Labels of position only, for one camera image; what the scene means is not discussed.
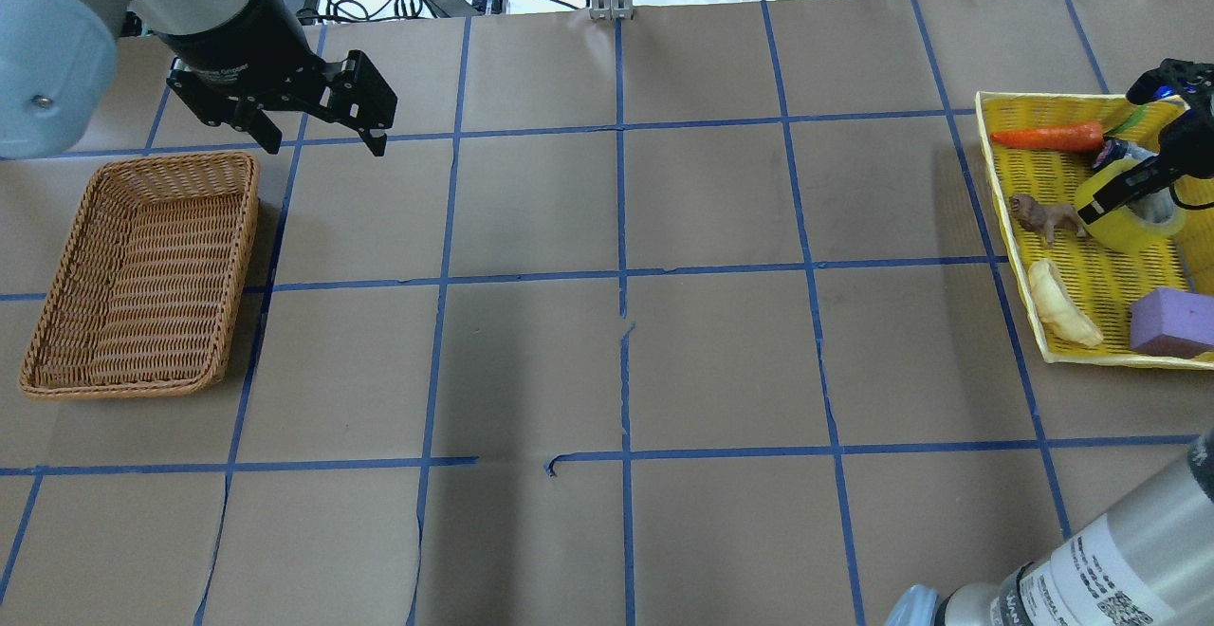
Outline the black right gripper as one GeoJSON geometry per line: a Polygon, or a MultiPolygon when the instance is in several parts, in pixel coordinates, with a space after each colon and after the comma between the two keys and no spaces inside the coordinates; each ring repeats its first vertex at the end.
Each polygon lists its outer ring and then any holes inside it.
{"type": "Polygon", "coordinates": [[[1128,203],[1164,190],[1181,177],[1212,180],[1212,101],[1189,107],[1158,133],[1159,154],[1128,140],[1106,138],[1100,169],[1087,180],[1087,220],[1097,221],[1128,203]]]}

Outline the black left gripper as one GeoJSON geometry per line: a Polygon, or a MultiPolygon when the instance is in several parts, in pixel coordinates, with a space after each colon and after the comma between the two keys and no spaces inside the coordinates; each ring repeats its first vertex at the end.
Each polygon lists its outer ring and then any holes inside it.
{"type": "Polygon", "coordinates": [[[352,49],[336,63],[313,55],[268,84],[253,84],[246,72],[242,67],[228,82],[209,82],[177,57],[166,84],[202,124],[246,133],[266,154],[277,155],[283,141],[268,113],[300,112],[353,130],[373,156],[385,156],[398,95],[363,51],[352,49]]]}

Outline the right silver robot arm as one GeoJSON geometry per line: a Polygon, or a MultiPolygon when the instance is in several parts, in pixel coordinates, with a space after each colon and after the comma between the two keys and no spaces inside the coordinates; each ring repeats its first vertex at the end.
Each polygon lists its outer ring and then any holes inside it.
{"type": "MultiPolygon", "coordinates": [[[[1212,368],[1212,154],[1195,93],[977,93],[985,172],[1040,355],[1212,368]]],[[[1209,625],[1212,436],[999,584],[915,584],[890,625],[1209,625]]]]}

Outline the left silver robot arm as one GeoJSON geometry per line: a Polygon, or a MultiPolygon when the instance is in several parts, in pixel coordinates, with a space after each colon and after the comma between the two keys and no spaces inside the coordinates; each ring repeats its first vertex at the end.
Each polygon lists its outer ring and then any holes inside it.
{"type": "Polygon", "coordinates": [[[364,52],[329,63],[285,0],[2,0],[2,159],[52,156],[83,138],[117,76],[127,12],[175,55],[168,86],[195,119],[276,154],[270,112],[294,110],[385,154],[397,95],[364,52]]]}

